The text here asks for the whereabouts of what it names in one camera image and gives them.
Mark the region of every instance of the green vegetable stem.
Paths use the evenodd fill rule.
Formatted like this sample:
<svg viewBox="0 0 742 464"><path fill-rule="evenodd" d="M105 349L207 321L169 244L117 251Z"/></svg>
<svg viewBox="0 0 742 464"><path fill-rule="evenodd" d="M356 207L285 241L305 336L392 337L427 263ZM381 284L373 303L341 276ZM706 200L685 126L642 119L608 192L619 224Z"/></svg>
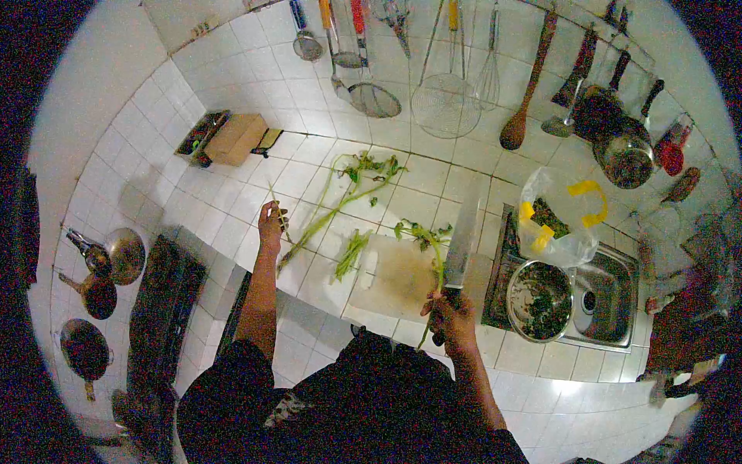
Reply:
<svg viewBox="0 0 742 464"><path fill-rule="evenodd" d="M337 169L337 164L341 160L346 159L350 159L352 164L346 166L343 170ZM296 253L298 253L300 249L306 248L306 244L309 243L309 240L311 240L317 232L322 230L322 228L325 227L335 217L335 215L343 208L343 206L352 201L356 201L359 198L377 192L378 190L387 186L394 176L406 170L407 168L399 165L399 161L397 160L397 157L395 155L392 155L385 161L374 161L373 156L369 156L368 151L362 151L361 156L358 156L356 154L342 154L337 157L335 161L332 162L330 174L327 178L327 182L325 183L325 188L322 192L322 196L320 197L318 205L312 213L311 218L309 219L309 226L304 230L301 238L299 238L299 240L292 245L291 249L281 258L276 269L277 272L280 273L280 271L291 261L291 259L294 257L294 255L296 255ZM376 183L376 185L364 192L357 193L358 186L361 183L361 173L363 171L373 171L379 173L379 175L372 179ZM328 212L321 218L315 220L315 216L322 206L325 195L327 195L327 192L329 191L329 186L332 182L333 174L335 173L338 174L338 177L343 177L345 174L348 174L348 177L353 183L353 187L343 195L340 204L338 204L337 207L330 210L330 212Z"/></svg>
<svg viewBox="0 0 742 464"><path fill-rule="evenodd" d="M443 290L443 259L441 258L441 244L450 242L450 239L444 238L451 234L453 226L448 224L445 229L438 229L437 231L427 230L416 222L411 222L408 219L402 219L394 227L394 235L397 240L402 239L402 232L406 232L415 238L416 242L420 244L420 251L424 252L430 246L436 252L436 258L433 262L433 271L438 276L438 284L436 285L436 292L440 293ZM428 330L430 330L430 316L428 316L427 324L425 324L425 331L422 333L422 340L418 343L417 349L425 343Z"/></svg>
<svg viewBox="0 0 742 464"><path fill-rule="evenodd" d="M348 243L348 249L345 250L343 258L340 259L340 262L335 268L335 279L340 282L343 281L343 276L352 269L358 255L369 243L371 231L366 231L363 235L359 235L358 232L358 229L353 231L353 236L350 238L350 243Z"/></svg>

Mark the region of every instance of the metal bowl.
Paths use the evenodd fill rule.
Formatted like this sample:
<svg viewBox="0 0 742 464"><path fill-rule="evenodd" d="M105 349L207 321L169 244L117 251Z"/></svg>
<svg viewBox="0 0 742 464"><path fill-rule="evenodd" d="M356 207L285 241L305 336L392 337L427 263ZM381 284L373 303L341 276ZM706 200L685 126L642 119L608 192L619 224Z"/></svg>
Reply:
<svg viewBox="0 0 742 464"><path fill-rule="evenodd" d="M533 303L533 293L548 293L552 302L549 313L566 315L558 333L550 330L551 335L542 339L531 329L534 317L528 310ZM560 338L572 319L573 293L569 277L559 267L541 261L526 261L516 269L508 284L507 298L510 324L521 337L530 342L548 343Z"/></svg>

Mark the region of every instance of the wire basket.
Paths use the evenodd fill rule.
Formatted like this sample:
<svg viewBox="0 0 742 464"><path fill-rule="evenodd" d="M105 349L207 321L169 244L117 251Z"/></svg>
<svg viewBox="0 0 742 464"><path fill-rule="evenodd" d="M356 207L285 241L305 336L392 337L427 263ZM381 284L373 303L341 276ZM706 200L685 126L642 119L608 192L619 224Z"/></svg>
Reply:
<svg viewBox="0 0 742 464"><path fill-rule="evenodd" d="M463 137L482 117L472 86L451 73L426 77L413 94L412 110L415 122L440 139Z"/></svg>

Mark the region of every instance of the orange utensil handle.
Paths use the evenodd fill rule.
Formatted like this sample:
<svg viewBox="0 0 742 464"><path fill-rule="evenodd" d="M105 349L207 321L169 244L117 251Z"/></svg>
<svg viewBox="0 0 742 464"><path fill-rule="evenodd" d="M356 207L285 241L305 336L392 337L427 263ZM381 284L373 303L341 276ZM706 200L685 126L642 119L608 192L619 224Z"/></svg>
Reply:
<svg viewBox="0 0 742 464"><path fill-rule="evenodd" d="M350 0L350 10L353 12L353 25L355 33L364 33L364 9L361 6L361 0Z"/></svg>
<svg viewBox="0 0 742 464"><path fill-rule="evenodd" d="M329 20L329 0L320 0L320 16L322 16L322 27L325 29L332 28Z"/></svg>
<svg viewBox="0 0 742 464"><path fill-rule="evenodd" d="M448 30L459 30L459 0L448 0Z"/></svg>

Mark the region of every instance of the kitchen knife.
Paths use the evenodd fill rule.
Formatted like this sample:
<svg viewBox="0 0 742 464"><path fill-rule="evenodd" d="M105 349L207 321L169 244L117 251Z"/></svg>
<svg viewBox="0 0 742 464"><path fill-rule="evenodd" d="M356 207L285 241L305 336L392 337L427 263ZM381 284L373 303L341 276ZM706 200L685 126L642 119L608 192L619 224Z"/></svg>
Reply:
<svg viewBox="0 0 742 464"><path fill-rule="evenodd" d="M472 242L476 236L476 215L482 199L481 178L474 180L468 187L464 203L453 228L453 237L448 247L446 262L443 266L443 295L448 302L458 309L461 304L461 291L464 288L464 277L469 264ZM433 343L441 346L446 341L443 332L433 334Z"/></svg>

